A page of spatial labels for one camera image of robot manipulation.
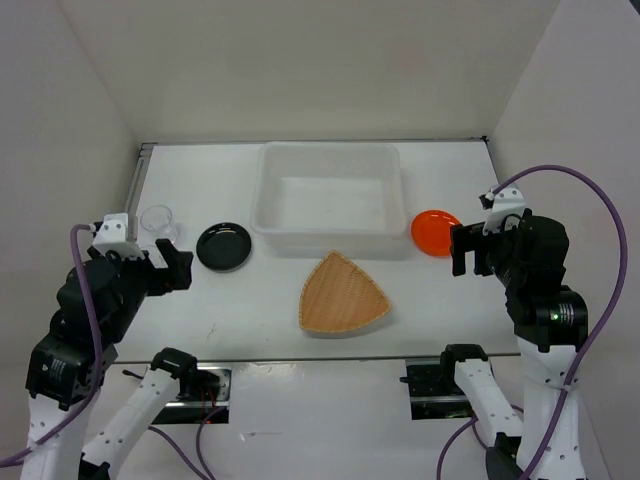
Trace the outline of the black round bowl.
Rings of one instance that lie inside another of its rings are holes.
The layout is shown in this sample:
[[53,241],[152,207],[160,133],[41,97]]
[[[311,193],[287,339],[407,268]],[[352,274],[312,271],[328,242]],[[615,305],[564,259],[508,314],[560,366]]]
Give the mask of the black round bowl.
[[240,268],[249,258],[252,240],[248,231],[239,224],[221,222],[205,229],[196,243],[196,255],[209,270],[231,272]]

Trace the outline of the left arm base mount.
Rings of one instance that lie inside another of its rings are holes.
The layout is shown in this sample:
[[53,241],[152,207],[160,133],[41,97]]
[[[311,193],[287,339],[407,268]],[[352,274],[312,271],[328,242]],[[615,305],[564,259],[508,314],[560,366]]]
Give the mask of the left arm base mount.
[[168,402],[153,425],[227,424],[232,370],[219,366],[198,368],[194,382]]

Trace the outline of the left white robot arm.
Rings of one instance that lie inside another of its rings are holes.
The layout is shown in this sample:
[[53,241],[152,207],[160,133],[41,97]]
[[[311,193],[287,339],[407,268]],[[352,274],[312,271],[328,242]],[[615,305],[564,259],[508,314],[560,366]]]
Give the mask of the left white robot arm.
[[165,404],[198,390],[196,358],[166,347],[116,416],[91,442],[85,440],[105,373],[117,357],[115,346],[142,302],[191,285],[192,253],[165,239],[156,245],[163,268],[142,251],[126,258],[115,250],[93,250],[83,261],[78,243],[71,243],[74,267],[58,291],[49,331],[30,357],[22,478],[113,479]]

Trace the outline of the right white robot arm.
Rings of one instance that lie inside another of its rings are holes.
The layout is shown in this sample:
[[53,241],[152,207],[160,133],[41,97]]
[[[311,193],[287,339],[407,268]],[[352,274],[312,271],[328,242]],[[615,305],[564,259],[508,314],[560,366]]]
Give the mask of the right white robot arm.
[[583,479],[579,446],[579,391],[569,369],[588,336],[583,298],[564,285],[569,249],[565,227],[529,210],[509,214],[488,232],[483,224],[451,229],[452,271],[495,276],[505,288],[523,372],[518,414],[498,387],[488,356],[474,344],[446,346],[438,381],[463,392],[486,444],[490,479]]

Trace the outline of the woven bamboo basket tray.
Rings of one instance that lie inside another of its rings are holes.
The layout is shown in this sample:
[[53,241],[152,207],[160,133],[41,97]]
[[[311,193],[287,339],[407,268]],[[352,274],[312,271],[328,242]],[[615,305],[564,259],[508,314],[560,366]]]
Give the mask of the woven bamboo basket tray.
[[338,251],[330,251],[302,288],[299,327],[309,333],[343,334],[373,324],[392,309],[377,283]]

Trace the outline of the clear plastic cup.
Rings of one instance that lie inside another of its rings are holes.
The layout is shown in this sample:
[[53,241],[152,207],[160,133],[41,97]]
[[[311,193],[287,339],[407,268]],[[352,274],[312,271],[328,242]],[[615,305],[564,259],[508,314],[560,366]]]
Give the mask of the clear plastic cup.
[[140,217],[142,228],[157,239],[167,239],[175,244],[179,230],[174,222],[171,209],[165,205],[153,205],[143,211]]

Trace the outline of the clear plastic bin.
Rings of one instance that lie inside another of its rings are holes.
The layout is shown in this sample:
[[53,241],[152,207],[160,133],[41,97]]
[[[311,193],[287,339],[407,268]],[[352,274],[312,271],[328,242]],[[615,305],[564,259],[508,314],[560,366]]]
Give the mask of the clear plastic bin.
[[267,143],[250,224],[280,256],[403,259],[410,242],[399,152],[385,143]]

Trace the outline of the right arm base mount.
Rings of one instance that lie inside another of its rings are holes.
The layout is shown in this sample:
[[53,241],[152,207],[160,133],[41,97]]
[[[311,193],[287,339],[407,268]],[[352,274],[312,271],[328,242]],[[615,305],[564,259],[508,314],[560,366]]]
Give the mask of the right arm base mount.
[[462,391],[445,382],[440,362],[435,358],[409,359],[400,377],[408,390],[411,418],[418,420],[464,419],[473,410]]

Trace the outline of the orange plastic plate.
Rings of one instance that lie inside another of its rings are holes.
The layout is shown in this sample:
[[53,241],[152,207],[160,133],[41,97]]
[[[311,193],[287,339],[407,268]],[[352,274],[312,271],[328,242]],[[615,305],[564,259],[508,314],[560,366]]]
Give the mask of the orange plastic plate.
[[426,210],[411,222],[410,236],[415,246],[433,257],[448,257],[451,248],[451,228],[460,224],[443,210]]

